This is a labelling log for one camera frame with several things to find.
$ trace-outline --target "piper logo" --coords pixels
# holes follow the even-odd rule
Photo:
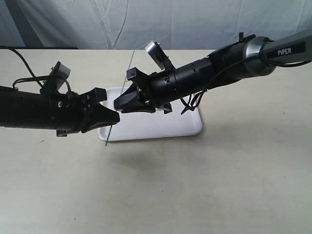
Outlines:
[[[292,49],[286,48],[286,49],[278,50],[277,53],[278,55],[288,55],[292,53]]]

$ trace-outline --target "table surface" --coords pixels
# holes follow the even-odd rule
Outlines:
[[[132,51],[21,50],[73,91],[122,86]],[[176,67],[210,51],[167,51]],[[29,77],[0,50],[3,86]],[[159,71],[145,51],[131,67]],[[105,143],[97,131],[0,129],[0,233],[312,232],[312,65],[210,90],[193,137]],[[35,83],[19,89],[37,92]]]

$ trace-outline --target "white plastic tray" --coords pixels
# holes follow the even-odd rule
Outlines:
[[[120,96],[121,87],[106,90],[107,101],[102,104],[114,110],[114,100]],[[180,100],[171,102],[172,112],[164,114],[162,110],[155,113],[120,113],[120,122],[113,126],[109,142],[121,140],[151,139],[161,137],[192,136],[200,133],[202,122],[198,109],[181,115],[184,105]],[[107,139],[110,126],[98,129],[102,140]]]

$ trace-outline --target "wire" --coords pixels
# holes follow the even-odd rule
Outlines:
[[[15,53],[15,54],[23,61],[23,63],[25,64],[27,70],[28,70],[29,73],[31,74],[31,76],[32,76],[33,78],[36,77],[35,74],[33,73],[33,71],[30,69],[30,67],[29,67],[28,63],[26,62],[26,60],[24,59],[24,57],[23,57],[17,50],[15,50],[15,49],[13,49],[13,48],[10,48],[10,47],[8,47],[8,46],[4,46],[4,45],[0,45],[0,49],[7,49],[7,50],[10,50],[10,51],[12,51],[13,53]],[[43,85],[42,85],[39,81],[37,81],[37,84],[40,85],[41,88],[43,87]]]
[[[68,95],[68,99],[71,100],[73,95],[72,95],[72,89],[69,85],[69,82],[62,78],[62,77],[59,77],[59,76],[42,76],[42,77],[35,77],[35,78],[20,78],[20,79],[17,79],[13,82],[12,84],[12,87],[13,89],[15,89],[15,85],[16,84],[19,84],[19,83],[25,83],[25,82],[34,82],[34,81],[45,81],[45,80],[50,80],[50,79],[61,79],[65,82],[66,86],[67,86],[67,95]]]
[[[224,72],[228,71],[230,68],[234,67],[234,66],[237,66],[241,63],[244,63],[244,62],[247,62],[249,60],[252,60],[252,59],[260,59],[262,60],[264,63],[266,63],[268,66],[278,66],[278,67],[299,67],[299,66],[302,66],[302,65],[305,65],[305,64],[308,64],[310,62],[312,62],[312,60],[308,60],[308,61],[303,61],[303,62],[299,62],[299,63],[292,63],[292,64],[284,64],[284,63],[280,63],[280,62],[275,62],[275,61],[272,61],[270,59],[268,59],[267,57],[265,57],[262,53],[262,50],[265,46],[265,44],[267,42],[270,42],[271,40],[269,40],[268,38],[266,38],[264,40],[264,43],[263,45],[261,46],[260,50],[259,50],[259,54],[257,56],[252,56],[252,57],[249,57],[249,58],[245,58],[243,59],[242,61],[239,61],[239,62],[236,62],[236,63],[233,63],[231,64],[230,66],[224,68],[223,70],[221,70],[219,73],[217,73],[209,82],[208,84],[206,85],[206,87],[200,91],[199,93],[195,94],[194,95],[194,98],[192,99],[192,101],[190,102],[190,100],[188,101],[188,103],[185,102],[185,100],[183,98],[181,98],[181,102],[183,103],[183,105],[185,106],[184,110],[181,112],[181,115],[184,114],[186,111],[190,110],[190,111],[194,111],[200,104],[201,102],[201,99],[204,95],[205,92],[208,91],[209,89],[209,86],[210,84],[212,83],[212,81],[214,81],[217,77],[219,77],[221,74],[223,74]]]

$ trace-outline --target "white fabric curtain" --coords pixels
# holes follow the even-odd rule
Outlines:
[[[44,46],[217,49],[312,27],[311,0],[16,0]]]

